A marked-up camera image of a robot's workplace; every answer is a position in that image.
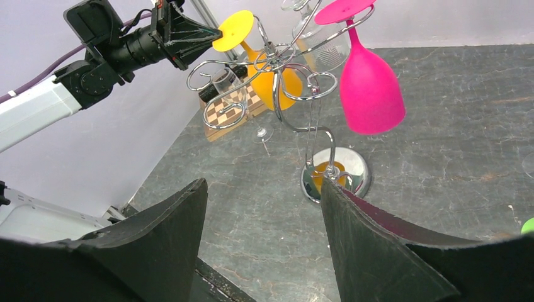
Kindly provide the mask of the chrome wire wine glass rack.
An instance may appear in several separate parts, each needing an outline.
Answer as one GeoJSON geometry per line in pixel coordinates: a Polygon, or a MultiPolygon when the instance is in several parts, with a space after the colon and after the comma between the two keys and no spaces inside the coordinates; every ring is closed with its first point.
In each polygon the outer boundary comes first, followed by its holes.
{"type": "MultiPolygon", "coordinates": [[[[352,16],[342,18],[342,21],[347,25],[331,35],[324,43],[334,40],[343,33],[348,32],[348,30],[356,28],[365,22],[375,10],[373,4],[368,4],[365,7],[369,11],[358,21],[355,21],[352,16]]],[[[323,97],[328,96],[339,87],[340,82],[330,72],[314,72],[307,66],[293,62],[294,57],[302,56],[317,49],[319,46],[316,45],[306,51],[298,52],[293,42],[274,44],[267,37],[261,20],[255,14],[253,16],[254,25],[245,41],[253,50],[264,52],[266,58],[255,60],[254,62],[248,60],[241,62],[240,65],[247,68],[247,79],[236,88],[251,86],[251,82],[260,73],[266,72],[266,69],[271,67],[271,71],[274,73],[273,112],[280,123],[295,133],[307,133],[309,138],[316,138],[320,131],[323,131],[328,136],[330,147],[314,153],[311,157],[307,157],[305,166],[302,169],[300,186],[307,199],[316,204],[321,202],[321,186],[318,185],[318,181],[323,179],[336,181],[355,196],[359,198],[365,197],[372,182],[372,175],[362,155],[352,148],[337,146],[334,134],[329,128],[312,124],[306,127],[293,126],[283,115],[284,110],[291,108],[297,102],[309,103],[311,106],[319,104],[323,97]],[[300,96],[294,96],[287,91],[282,79],[282,72],[285,69],[294,70],[302,81],[303,91],[300,96]]]]}

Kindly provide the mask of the green plastic wine glass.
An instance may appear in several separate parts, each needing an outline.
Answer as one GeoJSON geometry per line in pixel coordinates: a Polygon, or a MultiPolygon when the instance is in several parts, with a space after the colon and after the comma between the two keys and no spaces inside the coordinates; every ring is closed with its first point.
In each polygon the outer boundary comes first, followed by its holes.
{"type": "Polygon", "coordinates": [[[534,231],[534,218],[527,220],[521,227],[521,234],[526,234],[534,231]]]}

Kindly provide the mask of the clear ribbed flute glass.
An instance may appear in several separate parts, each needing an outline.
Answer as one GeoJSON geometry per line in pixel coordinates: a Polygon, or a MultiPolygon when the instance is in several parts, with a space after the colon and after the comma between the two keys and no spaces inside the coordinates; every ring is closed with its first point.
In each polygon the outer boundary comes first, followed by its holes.
{"type": "Polygon", "coordinates": [[[534,153],[528,154],[522,161],[523,172],[530,178],[534,178],[534,153]]]}

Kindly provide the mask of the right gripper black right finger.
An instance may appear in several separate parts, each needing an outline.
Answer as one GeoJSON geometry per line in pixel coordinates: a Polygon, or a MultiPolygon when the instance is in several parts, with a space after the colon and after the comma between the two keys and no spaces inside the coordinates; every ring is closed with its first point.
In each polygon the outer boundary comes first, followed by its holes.
{"type": "Polygon", "coordinates": [[[479,301],[471,275],[437,268],[409,244],[456,247],[469,240],[405,221],[324,181],[322,215],[342,301],[479,301]]]}

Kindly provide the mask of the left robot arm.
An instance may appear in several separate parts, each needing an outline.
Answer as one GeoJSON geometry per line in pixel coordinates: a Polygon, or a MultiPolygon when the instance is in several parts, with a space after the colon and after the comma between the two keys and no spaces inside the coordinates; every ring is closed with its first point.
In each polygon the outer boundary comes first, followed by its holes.
{"type": "MultiPolygon", "coordinates": [[[[155,1],[151,23],[142,14],[124,23],[108,1],[82,1],[64,12],[86,54],[51,69],[29,88],[1,97],[1,150],[107,98],[134,73],[168,60],[180,70],[203,55],[222,32],[184,14],[183,1],[155,1]]],[[[50,204],[1,184],[1,238],[28,243],[76,240],[121,220],[50,204]]]]}

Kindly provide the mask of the orange plastic wine glass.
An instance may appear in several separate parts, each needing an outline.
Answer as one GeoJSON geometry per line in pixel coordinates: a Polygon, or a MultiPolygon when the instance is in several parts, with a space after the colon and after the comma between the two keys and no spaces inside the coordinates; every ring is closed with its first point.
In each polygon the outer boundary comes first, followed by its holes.
{"type": "MultiPolygon", "coordinates": [[[[238,11],[229,16],[219,26],[223,37],[212,42],[212,47],[218,52],[226,52],[236,46],[240,45],[246,52],[248,61],[263,60],[266,58],[264,52],[253,50],[245,41],[248,34],[250,34],[254,25],[253,13],[248,10],[238,11]]],[[[287,91],[294,95],[300,96],[303,91],[303,84],[296,72],[292,69],[285,69],[282,72],[282,79],[284,80],[287,91]]],[[[273,104],[273,82],[274,73],[271,67],[266,69],[266,72],[260,73],[255,80],[251,82],[254,92],[264,102],[266,107],[274,110],[273,104]]]]}

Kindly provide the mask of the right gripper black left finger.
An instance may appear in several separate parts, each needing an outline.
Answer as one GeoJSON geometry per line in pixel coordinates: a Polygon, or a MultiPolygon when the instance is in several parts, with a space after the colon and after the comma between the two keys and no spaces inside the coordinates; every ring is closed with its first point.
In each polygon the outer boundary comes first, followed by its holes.
{"type": "Polygon", "coordinates": [[[199,178],[164,201],[83,240],[79,251],[141,301],[188,301],[207,208],[199,178]]]}

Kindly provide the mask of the clear round wine glass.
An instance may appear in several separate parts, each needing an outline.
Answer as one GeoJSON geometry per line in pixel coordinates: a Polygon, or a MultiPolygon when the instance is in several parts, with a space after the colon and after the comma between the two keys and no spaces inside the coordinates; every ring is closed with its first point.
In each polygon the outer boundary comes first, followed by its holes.
{"type": "MultiPolygon", "coordinates": [[[[238,78],[238,76],[230,67],[224,67],[223,69],[220,69],[214,74],[212,84],[216,88],[218,94],[222,94],[241,85],[242,81],[240,80],[240,78],[238,78]]],[[[240,89],[235,90],[234,92],[224,96],[222,100],[230,104],[240,103],[246,107],[246,119],[248,121],[252,121],[256,128],[253,132],[254,143],[266,143],[272,137],[274,133],[273,127],[267,124],[264,125],[259,123],[252,115],[250,107],[248,105],[249,97],[247,94],[247,89],[245,87],[241,87],[240,89]]]]}

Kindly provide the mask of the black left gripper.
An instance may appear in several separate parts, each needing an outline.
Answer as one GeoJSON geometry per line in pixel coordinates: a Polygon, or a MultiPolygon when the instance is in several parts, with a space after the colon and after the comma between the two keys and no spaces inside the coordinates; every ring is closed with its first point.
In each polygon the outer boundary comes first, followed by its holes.
{"type": "Polygon", "coordinates": [[[222,38],[222,32],[190,19],[183,13],[185,1],[153,1],[150,36],[157,43],[162,56],[180,70],[186,70],[212,43],[222,38]],[[178,44],[170,45],[171,33],[178,44]]]}

